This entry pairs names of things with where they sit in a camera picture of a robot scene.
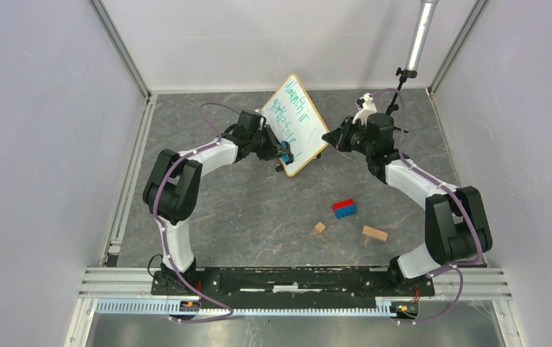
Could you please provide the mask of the small wood-framed whiteboard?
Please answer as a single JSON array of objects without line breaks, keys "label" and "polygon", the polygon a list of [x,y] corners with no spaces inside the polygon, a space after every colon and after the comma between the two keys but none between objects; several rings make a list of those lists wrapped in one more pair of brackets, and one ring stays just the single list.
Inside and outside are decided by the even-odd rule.
[{"label": "small wood-framed whiteboard", "polygon": [[290,74],[260,108],[279,141],[290,145],[293,162],[283,164],[289,177],[298,174],[328,146],[322,136],[329,132],[326,122],[297,74]]}]

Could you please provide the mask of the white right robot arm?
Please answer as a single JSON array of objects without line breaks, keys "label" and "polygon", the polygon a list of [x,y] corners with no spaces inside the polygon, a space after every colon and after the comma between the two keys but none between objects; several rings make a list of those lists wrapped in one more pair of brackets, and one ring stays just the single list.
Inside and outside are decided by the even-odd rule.
[{"label": "white right robot arm", "polygon": [[423,209],[423,243],[394,257],[388,267],[389,290],[405,295],[424,275],[434,277],[459,265],[478,264],[491,250],[493,239],[481,193],[472,186],[441,181],[414,164],[396,148],[394,130],[390,116],[374,113],[366,122],[347,117],[322,139],[340,152],[364,155],[368,170],[378,180]]}]

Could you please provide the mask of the blue whiteboard eraser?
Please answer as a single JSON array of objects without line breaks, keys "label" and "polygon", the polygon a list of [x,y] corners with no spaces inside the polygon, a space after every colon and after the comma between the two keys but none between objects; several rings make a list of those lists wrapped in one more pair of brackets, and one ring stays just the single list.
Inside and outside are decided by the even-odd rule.
[{"label": "blue whiteboard eraser", "polygon": [[281,142],[281,156],[280,159],[285,165],[290,165],[294,161],[294,154],[291,151],[290,143],[287,141]]}]

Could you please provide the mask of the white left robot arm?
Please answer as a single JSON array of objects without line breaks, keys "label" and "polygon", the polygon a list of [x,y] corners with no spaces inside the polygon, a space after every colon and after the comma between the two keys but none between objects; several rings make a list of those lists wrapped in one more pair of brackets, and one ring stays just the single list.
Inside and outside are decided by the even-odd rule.
[{"label": "white left robot arm", "polygon": [[195,262],[189,218],[197,205],[202,178],[251,154],[260,160],[282,159],[286,164],[295,158],[291,143],[278,139],[263,115],[248,110],[205,145],[158,154],[142,200],[158,225],[163,264],[172,270],[168,283],[178,294],[191,293],[197,284],[196,274],[189,270]]}]

